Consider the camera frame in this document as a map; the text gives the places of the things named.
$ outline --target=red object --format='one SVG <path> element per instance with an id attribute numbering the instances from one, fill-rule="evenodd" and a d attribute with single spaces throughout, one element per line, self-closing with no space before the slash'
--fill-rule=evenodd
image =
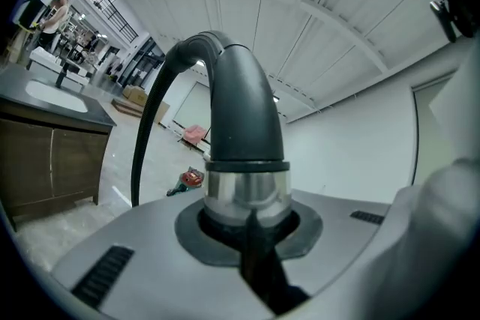
<path id="1" fill-rule="evenodd" d="M 187 187 L 200 187 L 203 182 L 203 176 L 194 171 L 186 171 L 181 177 L 181 182 Z"/>

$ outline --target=wooden cabinet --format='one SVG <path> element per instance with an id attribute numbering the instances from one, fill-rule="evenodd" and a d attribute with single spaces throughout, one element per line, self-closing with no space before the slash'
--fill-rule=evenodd
<path id="1" fill-rule="evenodd" d="M 53 196 L 50 146 L 53 129 L 0 119 L 0 194 L 6 206 Z"/>
<path id="2" fill-rule="evenodd" d="M 109 133 L 0 118 L 0 197 L 11 217 L 93 197 Z"/>
<path id="3" fill-rule="evenodd" d="M 107 135 L 54 129 L 52 187 L 54 196 L 98 192 Z"/>

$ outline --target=countertop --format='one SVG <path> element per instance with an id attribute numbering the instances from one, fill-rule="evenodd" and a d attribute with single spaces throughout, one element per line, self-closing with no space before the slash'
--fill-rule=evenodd
<path id="1" fill-rule="evenodd" d="M 116 123 L 105 112 L 100 103 L 91 97 L 87 97 L 85 95 L 62 88 L 62 91 L 72 94 L 83 100 L 83 103 L 85 103 L 88 111 L 78 112 L 73 111 L 72 109 L 57 106 L 55 104 L 47 103 L 30 96 L 25 91 L 25 87 L 30 80 L 36 80 L 38 82 L 42 82 L 43 84 L 55 87 L 54 83 L 38 77 L 37 74 L 31 73 L 24 67 L 21 67 L 17 64 L 9 64 L 0 73 L 0 98 L 21 104 L 23 106 L 50 112 L 55 115 L 72 118 L 81 122 L 100 124 L 108 127 L 116 126 Z"/>

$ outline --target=vent slot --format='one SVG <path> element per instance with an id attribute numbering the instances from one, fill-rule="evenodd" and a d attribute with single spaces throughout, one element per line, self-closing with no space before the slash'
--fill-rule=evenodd
<path id="1" fill-rule="evenodd" d="M 384 216 L 371 214 L 370 212 L 355 211 L 350 214 L 350 217 L 354 219 L 366 221 L 367 223 L 377 224 L 378 226 L 383 223 Z"/>
<path id="2" fill-rule="evenodd" d="M 110 247 L 72 289 L 73 295 L 90 307 L 98 308 L 133 254 L 133 250 L 125 247 Z"/>

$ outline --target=sink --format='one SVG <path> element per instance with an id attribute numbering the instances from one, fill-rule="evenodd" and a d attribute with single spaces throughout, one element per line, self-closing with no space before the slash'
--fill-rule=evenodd
<path id="1" fill-rule="evenodd" d="M 83 100 L 72 94 L 69 94 L 52 85 L 43 84 L 36 80 L 30 80 L 25 87 L 25 91 L 35 99 L 44 102 L 55 104 L 67 109 L 72 109 L 78 112 L 87 112 L 87 106 Z"/>

